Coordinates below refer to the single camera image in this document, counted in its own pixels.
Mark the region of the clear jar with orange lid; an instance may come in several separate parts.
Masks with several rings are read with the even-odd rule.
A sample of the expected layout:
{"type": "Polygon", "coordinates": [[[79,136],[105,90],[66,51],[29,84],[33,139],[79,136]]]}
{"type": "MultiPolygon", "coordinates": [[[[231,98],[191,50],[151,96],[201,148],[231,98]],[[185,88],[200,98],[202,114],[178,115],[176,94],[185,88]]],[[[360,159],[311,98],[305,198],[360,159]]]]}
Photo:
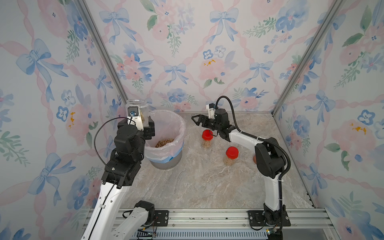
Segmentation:
{"type": "Polygon", "coordinates": [[[149,105],[143,100],[126,101],[127,117],[135,121],[136,124],[142,123],[143,127],[149,126],[149,105]]]}

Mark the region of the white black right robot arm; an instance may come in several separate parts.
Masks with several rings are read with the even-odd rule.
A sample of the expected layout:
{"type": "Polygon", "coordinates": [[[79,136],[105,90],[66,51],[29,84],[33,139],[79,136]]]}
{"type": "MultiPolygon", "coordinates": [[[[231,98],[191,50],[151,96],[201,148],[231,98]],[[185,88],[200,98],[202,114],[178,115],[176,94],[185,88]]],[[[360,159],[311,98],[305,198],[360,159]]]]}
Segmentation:
{"type": "Polygon", "coordinates": [[[225,109],[208,106],[208,113],[207,116],[200,114],[192,116],[191,119],[197,126],[216,131],[222,139],[254,151],[258,171],[265,181],[265,223],[282,227],[283,221],[286,220],[282,180],[291,167],[288,154],[275,138],[256,137],[240,130],[236,121],[231,124],[225,109]]]}

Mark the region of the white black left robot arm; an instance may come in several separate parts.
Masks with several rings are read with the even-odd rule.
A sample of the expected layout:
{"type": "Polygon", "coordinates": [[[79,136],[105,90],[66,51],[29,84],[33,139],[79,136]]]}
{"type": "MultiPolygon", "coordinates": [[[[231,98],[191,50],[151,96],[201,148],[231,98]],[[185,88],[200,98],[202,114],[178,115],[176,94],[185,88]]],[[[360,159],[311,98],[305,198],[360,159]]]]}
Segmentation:
{"type": "Polygon", "coordinates": [[[149,125],[139,129],[135,118],[121,118],[115,148],[110,160],[105,164],[100,194],[83,240],[130,240],[142,226],[154,221],[155,207],[146,201],[139,201],[130,215],[114,228],[115,219],[126,196],[141,168],[144,159],[145,143],[155,136],[155,123],[149,119],[149,125]]]}

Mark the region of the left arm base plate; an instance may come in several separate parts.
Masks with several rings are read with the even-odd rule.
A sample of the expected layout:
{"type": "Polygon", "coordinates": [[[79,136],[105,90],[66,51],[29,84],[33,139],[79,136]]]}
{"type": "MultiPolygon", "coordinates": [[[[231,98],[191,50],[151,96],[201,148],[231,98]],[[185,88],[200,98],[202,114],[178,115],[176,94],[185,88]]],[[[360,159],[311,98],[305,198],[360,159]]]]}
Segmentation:
{"type": "Polygon", "coordinates": [[[148,219],[143,224],[144,227],[167,227],[169,222],[168,210],[153,210],[149,211],[148,219]]]}

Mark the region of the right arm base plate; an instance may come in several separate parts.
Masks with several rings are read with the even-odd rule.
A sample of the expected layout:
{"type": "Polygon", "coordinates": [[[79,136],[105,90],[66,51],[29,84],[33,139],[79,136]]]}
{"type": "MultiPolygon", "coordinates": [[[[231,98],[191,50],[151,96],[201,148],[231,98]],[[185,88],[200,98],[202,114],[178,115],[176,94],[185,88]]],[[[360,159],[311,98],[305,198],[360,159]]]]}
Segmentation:
{"type": "Polygon", "coordinates": [[[252,227],[273,227],[281,224],[281,211],[250,210],[247,214],[252,227]]]}

